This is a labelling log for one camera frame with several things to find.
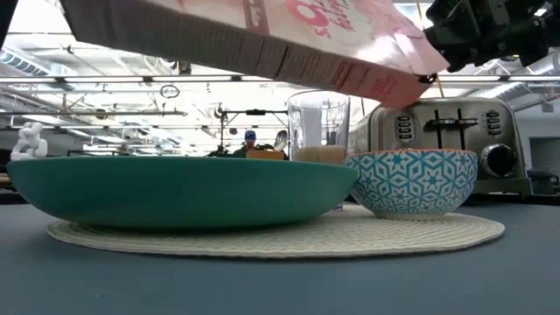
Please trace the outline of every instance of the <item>blue patterned bowl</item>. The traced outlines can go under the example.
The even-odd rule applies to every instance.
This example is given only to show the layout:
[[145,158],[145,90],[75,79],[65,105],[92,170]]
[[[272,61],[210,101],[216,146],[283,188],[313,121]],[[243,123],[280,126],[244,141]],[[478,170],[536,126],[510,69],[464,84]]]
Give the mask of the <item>blue patterned bowl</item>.
[[351,194],[376,217],[435,220],[473,192],[478,157],[467,150],[393,150],[354,155],[360,173]]

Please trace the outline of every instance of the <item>large teal bowl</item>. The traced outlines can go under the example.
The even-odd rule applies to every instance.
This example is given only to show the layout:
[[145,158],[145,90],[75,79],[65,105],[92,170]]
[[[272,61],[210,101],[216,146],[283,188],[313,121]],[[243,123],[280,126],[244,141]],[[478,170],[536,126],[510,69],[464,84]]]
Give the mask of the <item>large teal bowl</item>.
[[433,220],[473,192],[478,156],[467,150],[393,150],[348,157],[360,173],[352,196],[385,219]]
[[55,157],[8,163],[54,217],[122,228],[239,228],[317,217],[350,192],[337,165],[210,157]]

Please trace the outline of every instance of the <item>gray table surface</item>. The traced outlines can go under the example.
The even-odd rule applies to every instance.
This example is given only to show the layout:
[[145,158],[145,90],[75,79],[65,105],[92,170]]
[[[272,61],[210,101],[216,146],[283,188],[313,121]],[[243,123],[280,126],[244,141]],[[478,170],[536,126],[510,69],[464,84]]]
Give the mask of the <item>gray table surface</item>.
[[560,208],[463,207],[498,241],[436,255],[258,261],[104,252],[0,206],[0,314],[560,314]]

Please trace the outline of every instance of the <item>woven placemat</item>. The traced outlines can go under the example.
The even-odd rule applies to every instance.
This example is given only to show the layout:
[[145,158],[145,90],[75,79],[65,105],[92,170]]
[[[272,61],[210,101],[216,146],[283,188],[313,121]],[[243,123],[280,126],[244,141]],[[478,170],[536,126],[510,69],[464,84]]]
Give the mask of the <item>woven placemat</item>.
[[442,220],[376,219],[361,206],[345,206],[306,223],[214,234],[158,234],[57,221],[47,233],[93,249],[178,256],[261,258],[351,257],[467,248],[504,233],[492,220],[447,214]]

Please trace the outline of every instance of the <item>stainless steel toaster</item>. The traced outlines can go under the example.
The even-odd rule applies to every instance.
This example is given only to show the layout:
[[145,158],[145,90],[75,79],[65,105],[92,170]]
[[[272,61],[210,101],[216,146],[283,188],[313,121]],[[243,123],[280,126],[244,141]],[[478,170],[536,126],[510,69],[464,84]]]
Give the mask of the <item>stainless steel toaster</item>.
[[348,134],[348,154],[459,149],[479,155],[474,193],[531,194],[514,111],[481,98],[425,99],[406,109],[374,109]]

